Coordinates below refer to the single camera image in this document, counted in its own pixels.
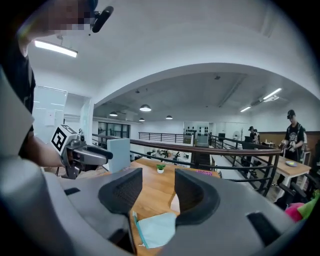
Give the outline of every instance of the hand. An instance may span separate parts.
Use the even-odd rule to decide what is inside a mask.
[[[297,148],[297,146],[296,146],[296,143],[294,142],[294,141],[291,141],[290,142],[290,145],[289,145],[289,151],[290,152],[295,152],[296,151],[296,148]]]

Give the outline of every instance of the white column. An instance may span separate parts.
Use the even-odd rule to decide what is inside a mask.
[[[82,129],[84,139],[88,145],[92,145],[92,123],[94,117],[94,106],[92,98],[84,101],[80,114],[80,127]]]

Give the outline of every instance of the sticker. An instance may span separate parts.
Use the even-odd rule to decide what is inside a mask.
[[[58,127],[53,135],[51,142],[55,146],[55,148],[60,152],[66,139],[67,139],[67,136]]]
[[[61,126],[66,129],[69,133],[71,134],[77,134],[74,130],[72,130],[68,125],[66,124],[61,124]]]

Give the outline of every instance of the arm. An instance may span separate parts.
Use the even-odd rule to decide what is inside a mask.
[[[27,159],[41,167],[64,167],[60,155],[51,145],[35,137],[33,131],[27,136],[27,142],[23,147]]]
[[[299,133],[298,133],[298,143],[295,144],[296,148],[302,147],[305,141],[305,134],[304,134],[304,129],[301,127]]]
[[[286,133],[285,133],[285,137],[284,137],[284,140],[281,142],[282,145],[284,145],[284,147],[286,147],[288,144],[289,144],[289,131],[288,129],[286,130]]]

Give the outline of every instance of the wooden table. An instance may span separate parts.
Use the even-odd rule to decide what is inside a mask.
[[[265,142],[269,147],[274,148],[275,144],[273,142]]]
[[[157,173],[156,165],[159,161],[140,158],[131,163],[130,168],[142,168],[142,191],[135,201],[132,210],[137,213],[138,220],[149,218],[163,213],[178,212],[170,209],[171,201],[175,193],[175,169],[197,171],[198,169],[180,167],[179,165],[165,164],[164,172]],[[213,177],[220,178],[217,172],[212,172]],[[142,245],[137,227],[130,212],[130,224],[133,240],[139,256],[150,256],[157,254],[161,247],[147,249]]]
[[[265,161],[269,160],[268,156],[260,156],[259,158],[261,158]],[[276,172],[284,176],[284,180],[283,180],[282,184],[284,184],[285,186],[289,186],[291,178],[307,174],[307,173],[309,173],[309,170],[311,169],[310,166],[304,165],[299,162],[296,162],[297,163],[296,167],[291,167],[289,165],[286,165],[286,161],[292,161],[292,160],[287,159],[283,156],[279,156],[279,161],[278,161],[278,165],[276,168]],[[275,163],[275,157],[273,157],[273,159],[272,159],[272,164],[274,164],[274,163]],[[303,176],[303,180],[300,184],[301,189],[304,188],[304,186],[306,184],[306,180],[307,180],[307,177]],[[277,201],[280,197],[282,197],[284,195],[284,193],[285,192],[281,189],[275,200]]]

